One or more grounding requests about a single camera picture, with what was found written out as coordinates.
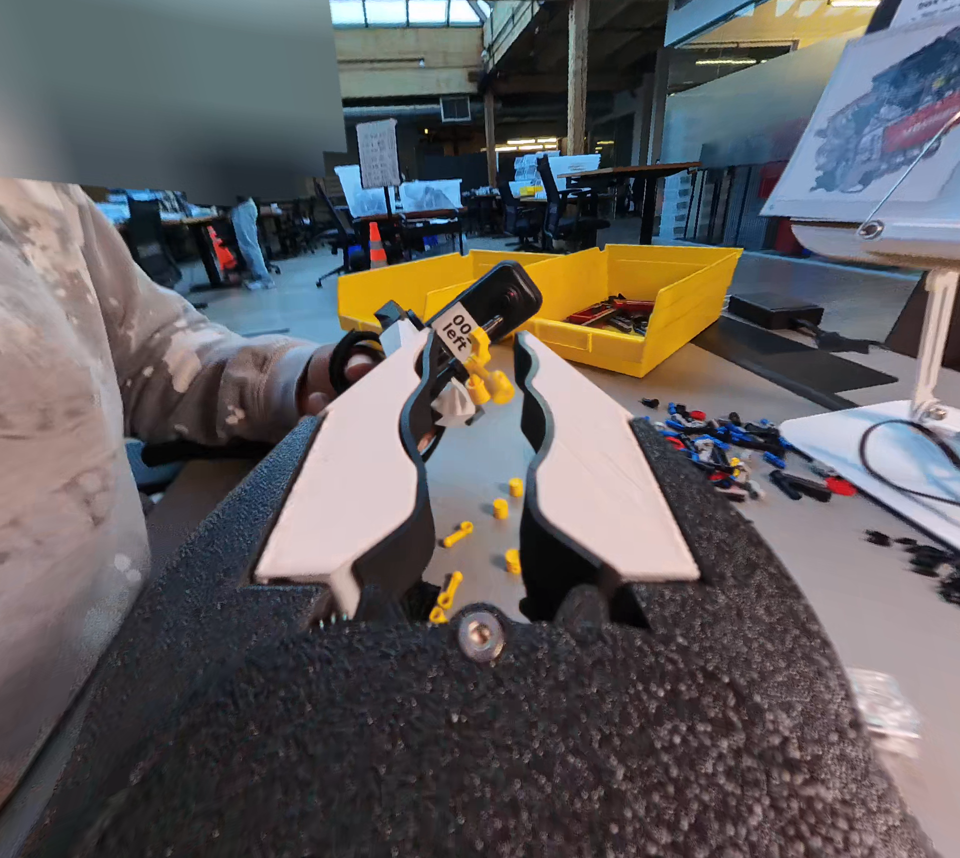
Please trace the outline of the transparent cylinder block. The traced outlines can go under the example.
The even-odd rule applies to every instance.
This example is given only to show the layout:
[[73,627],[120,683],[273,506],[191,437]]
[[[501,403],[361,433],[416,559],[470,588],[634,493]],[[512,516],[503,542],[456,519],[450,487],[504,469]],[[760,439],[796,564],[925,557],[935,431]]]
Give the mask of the transparent cylinder block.
[[845,671],[858,712],[877,746],[889,755],[919,759],[922,720],[898,681],[864,668]]

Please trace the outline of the person's left forearm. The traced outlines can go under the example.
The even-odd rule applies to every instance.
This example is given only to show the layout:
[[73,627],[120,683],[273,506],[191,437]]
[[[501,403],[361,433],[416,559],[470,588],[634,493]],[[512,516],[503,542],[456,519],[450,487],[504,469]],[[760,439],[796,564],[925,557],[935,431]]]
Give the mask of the person's left forearm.
[[275,444],[295,427],[296,394],[318,346],[244,338],[154,283],[77,185],[83,258],[98,300],[124,431],[147,444]]

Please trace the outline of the black power adapter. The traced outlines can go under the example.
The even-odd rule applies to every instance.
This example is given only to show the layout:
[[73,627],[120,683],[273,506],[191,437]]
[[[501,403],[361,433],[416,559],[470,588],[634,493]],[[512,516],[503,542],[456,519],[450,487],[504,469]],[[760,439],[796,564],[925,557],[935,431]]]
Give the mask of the black power adapter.
[[726,312],[749,324],[771,330],[794,329],[797,323],[819,326],[825,310],[808,300],[772,293],[732,294]]

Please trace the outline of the black office chair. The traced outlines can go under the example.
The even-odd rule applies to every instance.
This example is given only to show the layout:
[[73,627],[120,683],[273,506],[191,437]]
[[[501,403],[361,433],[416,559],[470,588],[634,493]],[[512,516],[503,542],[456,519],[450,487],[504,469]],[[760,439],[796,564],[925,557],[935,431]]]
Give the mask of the black office chair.
[[333,222],[331,250],[341,256],[341,265],[320,275],[316,287],[324,287],[325,281],[334,276],[366,272],[371,269],[369,252],[354,228],[354,220],[347,206],[336,206],[330,199],[323,182],[313,178],[315,198],[323,204]]
[[542,244],[547,252],[570,253],[592,249],[598,235],[611,227],[599,213],[599,196],[590,188],[560,188],[552,163],[558,157],[540,156],[536,170],[546,195]]

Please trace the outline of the heap of red black parts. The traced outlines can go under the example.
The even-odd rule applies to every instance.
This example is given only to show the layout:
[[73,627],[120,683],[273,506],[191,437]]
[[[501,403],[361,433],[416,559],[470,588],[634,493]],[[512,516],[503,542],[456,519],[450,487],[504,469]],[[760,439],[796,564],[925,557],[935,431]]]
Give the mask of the heap of red black parts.
[[655,304],[653,300],[628,299],[619,294],[574,312],[563,321],[582,327],[644,336]]

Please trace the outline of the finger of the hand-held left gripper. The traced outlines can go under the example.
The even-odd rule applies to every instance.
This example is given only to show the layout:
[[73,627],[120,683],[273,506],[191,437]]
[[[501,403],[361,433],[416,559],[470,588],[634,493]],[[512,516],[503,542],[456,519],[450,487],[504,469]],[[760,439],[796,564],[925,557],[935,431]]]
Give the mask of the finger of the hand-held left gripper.
[[434,398],[434,424],[438,428],[461,428],[475,419],[478,407],[462,382],[450,382]]

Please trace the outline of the wooden standing desk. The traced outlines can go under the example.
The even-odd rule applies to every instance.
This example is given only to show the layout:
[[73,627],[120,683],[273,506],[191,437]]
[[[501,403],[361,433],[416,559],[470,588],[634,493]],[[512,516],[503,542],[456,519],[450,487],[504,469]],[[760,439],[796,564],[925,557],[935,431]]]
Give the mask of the wooden standing desk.
[[660,183],[681,173],[692,174],[702,167],[700,160],[671,163],[614,166],[574,173],[560,173],[568,189],[596,198],[603,192],[621,187],[639,190],[640,229],[638,243],[652,245]]

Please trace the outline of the yellow plastic bin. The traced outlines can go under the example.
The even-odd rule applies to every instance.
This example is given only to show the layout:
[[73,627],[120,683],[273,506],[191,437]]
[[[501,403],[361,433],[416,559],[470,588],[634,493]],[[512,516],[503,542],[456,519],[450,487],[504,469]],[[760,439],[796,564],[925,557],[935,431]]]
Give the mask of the yellow plastic bin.
[[[608,244],[526,267],[542,295],[526,328],[560,357],[641,378],[714,324],[726,302],[739,248]],[[652,305],[642,335],[573,324],[611,297]]]
[[524,324],[543,341],[563,341],[571,325],[551,323],[547,312],[557,309],[561,286],[569,283],[570,269],[565,256],[543,258],[533,253],[472,250],[465,255],[421,259],[380,270],[342,276],[338,284],[338,315],[342,328],[381,331],[377,313],[389,302],[402,311],[413,312],[426,323],[498,263],[513,259],[533,278],[543,295],[543,308],[536,314],[539,324]]

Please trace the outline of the pile of mixed building parts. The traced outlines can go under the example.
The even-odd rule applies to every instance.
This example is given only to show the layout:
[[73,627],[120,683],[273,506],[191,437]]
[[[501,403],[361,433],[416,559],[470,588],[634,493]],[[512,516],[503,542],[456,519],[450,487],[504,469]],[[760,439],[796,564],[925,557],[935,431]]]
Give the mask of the pile of mixed building parts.
[[675,401],[656,417],[654,411],[661,406],[657,398],[642,398],[640,404],[647,413],[632,423],[649,425],[732,503],[763,500],[763,481],[794,502],[827,504],[858,492],[839,471],[786,438],[772,420],[745,420],[735,411],[712,417]]

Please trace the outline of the white instruction booklet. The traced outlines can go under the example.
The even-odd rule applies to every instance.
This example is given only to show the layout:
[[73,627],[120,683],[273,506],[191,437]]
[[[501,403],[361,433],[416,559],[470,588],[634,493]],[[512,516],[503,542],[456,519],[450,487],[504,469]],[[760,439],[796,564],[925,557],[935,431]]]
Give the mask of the white instruction booklet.
[[849,42],[762,213],[861,223],[958,198],[958,15]]

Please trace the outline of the person's left hand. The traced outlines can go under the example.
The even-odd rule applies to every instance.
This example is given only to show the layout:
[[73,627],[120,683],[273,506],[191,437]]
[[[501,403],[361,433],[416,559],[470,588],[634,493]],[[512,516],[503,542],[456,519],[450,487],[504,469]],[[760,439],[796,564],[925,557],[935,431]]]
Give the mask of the person's left hand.
[[379,361],[377,350],[364,345],[321,346],[313,352],[297,382],[297,414],[318,416]]

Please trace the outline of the pile of black clip pins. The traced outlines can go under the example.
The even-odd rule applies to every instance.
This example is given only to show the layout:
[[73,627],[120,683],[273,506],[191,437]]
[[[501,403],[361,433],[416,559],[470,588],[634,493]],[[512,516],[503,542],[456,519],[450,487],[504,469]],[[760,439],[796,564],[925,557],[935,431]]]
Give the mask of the pile of black clip pins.
[[909,570],[936,583],[936,592],[945,602],[959,606],[959,554],[939,544],[909,537],[892,537],[876,529],[863,532],[871,545],[895,548],[906,555]]

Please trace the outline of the wooden post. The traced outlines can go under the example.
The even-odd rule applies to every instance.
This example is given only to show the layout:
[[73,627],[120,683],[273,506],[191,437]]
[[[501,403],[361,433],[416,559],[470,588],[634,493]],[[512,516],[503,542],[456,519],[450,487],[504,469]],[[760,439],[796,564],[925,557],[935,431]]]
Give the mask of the wooden post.
[[585,153],[591,0],[570,0],[568,6],[567,130],[569,156]]

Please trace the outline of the yellow piston crank assembly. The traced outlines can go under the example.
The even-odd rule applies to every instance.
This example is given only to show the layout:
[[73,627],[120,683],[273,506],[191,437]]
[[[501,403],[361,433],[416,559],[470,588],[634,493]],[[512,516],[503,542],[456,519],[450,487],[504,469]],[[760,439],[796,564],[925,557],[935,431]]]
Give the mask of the yellow piston crank assembly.
[[465,390],[476,408],[486,404],[509,404],[515,396],[515,388],[505,372],[490,370],[490,338],[486,330],[477,325],[470,333],[470,354],[463,366],[467,370]]

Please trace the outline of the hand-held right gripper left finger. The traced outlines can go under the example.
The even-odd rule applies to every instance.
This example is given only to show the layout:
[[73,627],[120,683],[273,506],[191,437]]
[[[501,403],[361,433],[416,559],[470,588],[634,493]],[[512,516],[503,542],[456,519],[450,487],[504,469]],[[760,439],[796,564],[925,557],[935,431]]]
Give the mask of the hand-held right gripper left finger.
[[422,438],[443,368],[428,328],[401,343],[322,413],[255,561],[263,586],[319,586],[339,612],[378,589],[402,601],[436,549]]

